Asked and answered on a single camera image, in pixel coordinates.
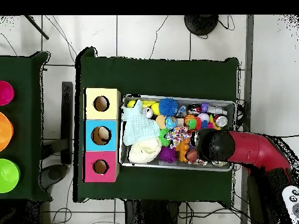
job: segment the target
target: blue box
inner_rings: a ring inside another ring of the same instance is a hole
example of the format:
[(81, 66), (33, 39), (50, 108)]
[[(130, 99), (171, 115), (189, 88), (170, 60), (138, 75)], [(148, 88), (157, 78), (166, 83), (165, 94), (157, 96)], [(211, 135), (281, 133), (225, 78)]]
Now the blue box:
[[(91, 134), (96, 127), (106, 127), (111, 133), (107, 144), (97, 145), (93, 142)], [(116, 151), (117, 149), (117, 120), (86, 120), (86, 151)]]

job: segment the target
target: blue fuzzy ball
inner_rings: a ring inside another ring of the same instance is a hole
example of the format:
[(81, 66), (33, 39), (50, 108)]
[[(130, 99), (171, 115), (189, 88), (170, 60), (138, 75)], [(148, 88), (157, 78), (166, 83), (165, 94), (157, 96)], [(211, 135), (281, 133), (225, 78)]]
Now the blue fuzzy ball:
[(159, 112), (164, 116), (173, 117), (178, 112), (179, 104), (172, 98), (165, 98), (159, 102)]

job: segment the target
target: bowl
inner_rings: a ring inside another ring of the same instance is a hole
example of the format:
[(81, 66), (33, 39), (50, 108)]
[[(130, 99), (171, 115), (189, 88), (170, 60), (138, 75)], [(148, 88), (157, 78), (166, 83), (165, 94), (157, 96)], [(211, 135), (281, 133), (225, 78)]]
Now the bowl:
[(8, 82), (0, 80), (0, 106), (7, 105), (15, 96), (15, 91)]
[(20, 168), (10, 160), (0, 159), (0, 193), (12, 191), (20, 179)]
[(8, 118), (0, 113), (0, 152), (6, 148), (13, 135), (13, 126)]

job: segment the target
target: pink bowl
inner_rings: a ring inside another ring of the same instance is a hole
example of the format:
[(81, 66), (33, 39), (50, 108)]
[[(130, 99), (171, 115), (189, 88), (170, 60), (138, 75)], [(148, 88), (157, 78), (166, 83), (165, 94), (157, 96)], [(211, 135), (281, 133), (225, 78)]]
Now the pink bowl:
[(0, 106), (4, 106), (12, 101), (15, 91), (8, 82), (0, 80)]

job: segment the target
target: yellow box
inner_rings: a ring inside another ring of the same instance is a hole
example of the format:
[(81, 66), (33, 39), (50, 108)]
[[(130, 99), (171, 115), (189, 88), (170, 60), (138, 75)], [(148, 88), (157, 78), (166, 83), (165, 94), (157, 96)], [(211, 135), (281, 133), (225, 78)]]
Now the yellow box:
[(87, 87), (86, 119), (88, 120), (118, 120), (120, 107), (120, 92), (117, 89), (102, 89)]

